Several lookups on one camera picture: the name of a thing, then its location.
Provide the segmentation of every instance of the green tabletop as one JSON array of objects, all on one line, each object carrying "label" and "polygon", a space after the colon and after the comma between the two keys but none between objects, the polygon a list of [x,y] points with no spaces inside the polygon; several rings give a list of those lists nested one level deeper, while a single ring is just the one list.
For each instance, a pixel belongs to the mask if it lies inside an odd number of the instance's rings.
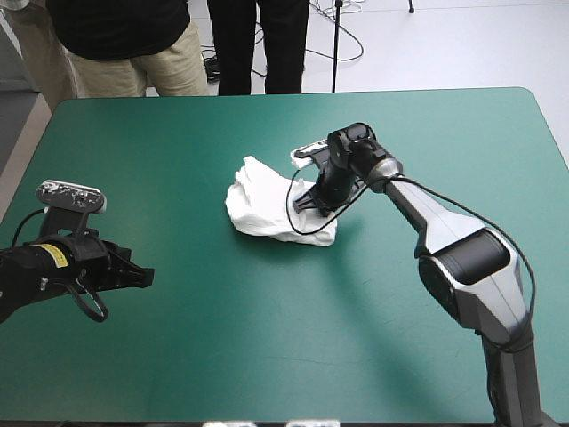
[{"label": "green tabletop", "polygon": [[0,325],[0,419],[493,421],[480,341],[424,289],[416,234],[385,196],[362,197],[330,247],[246,236],[229,221],[243,157],[290,176],[292,149],[355,121],[408,176],[525,249],[542,405],[569,420],[569,176],[521,88],[63,103],[0,246],[40,206],[43,180],[82,183],[108,198],[91,225],[156,278],[102,294],[103,324],[64,296]]}]

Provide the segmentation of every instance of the person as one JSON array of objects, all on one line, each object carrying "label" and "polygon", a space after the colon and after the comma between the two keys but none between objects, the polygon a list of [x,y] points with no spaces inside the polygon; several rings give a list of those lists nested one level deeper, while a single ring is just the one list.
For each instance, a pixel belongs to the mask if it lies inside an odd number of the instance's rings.
[{"label": "person", "polygon": [[257,4],[267,57],[265,92],[301,93],[309,0],[207,0],[219,95],[251,93]]},{"label": "person", "polygon": [[24,64],[51,111],[76,98],[76,81],[65,49],[55,36],[45,0],[0,0],[20,44]]},{"label": "person", "polygon": [[85,97],[207,95],[187,0],[47,0]]}]

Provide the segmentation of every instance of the gray wall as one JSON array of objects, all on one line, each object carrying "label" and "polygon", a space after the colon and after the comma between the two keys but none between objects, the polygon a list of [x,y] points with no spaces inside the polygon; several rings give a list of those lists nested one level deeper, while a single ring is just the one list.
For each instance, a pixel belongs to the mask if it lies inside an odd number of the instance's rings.
[{"label": "gray wall", "polygon": [[13,34],[0,13],[0,91],[30,89],[28,73],[11,38]]}]

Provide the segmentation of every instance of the stand leg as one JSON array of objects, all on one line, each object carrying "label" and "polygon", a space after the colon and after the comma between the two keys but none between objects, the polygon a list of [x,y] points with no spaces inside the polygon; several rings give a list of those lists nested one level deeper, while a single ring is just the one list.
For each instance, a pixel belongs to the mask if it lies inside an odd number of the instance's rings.
[{"label": "stand leg", "polygon": [[342,0],[336,0],[336,23],[334,28],[334,59],[332,62],[332,93],[336,93],[336,72],[338,69],[338,39],[340,37],[340,8],[344,5]]}]

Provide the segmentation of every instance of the crumpled white towel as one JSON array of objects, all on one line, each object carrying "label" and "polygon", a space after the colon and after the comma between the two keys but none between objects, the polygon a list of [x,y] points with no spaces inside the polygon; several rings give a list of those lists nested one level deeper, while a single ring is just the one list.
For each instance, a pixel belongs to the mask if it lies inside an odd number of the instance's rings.
[{"label": "crumpled white towel", "polygon": [[[229,187],[225,206],[236,229],[252,236],[269,236],[282,242],[297,242],[329,246],[336,238],[337,221],[309,236],[296,233],[286,217],[286,192],[291,180],[283,178],[255,157],[243,159],[244,166],[235,173],[235,183]],[[300,231],[315,230],[330,217],[323,218],[316,209],[296,213],[293,200],[304,194],[314,182],[298,180],[289,197],[289,212],[294,227]]]}]

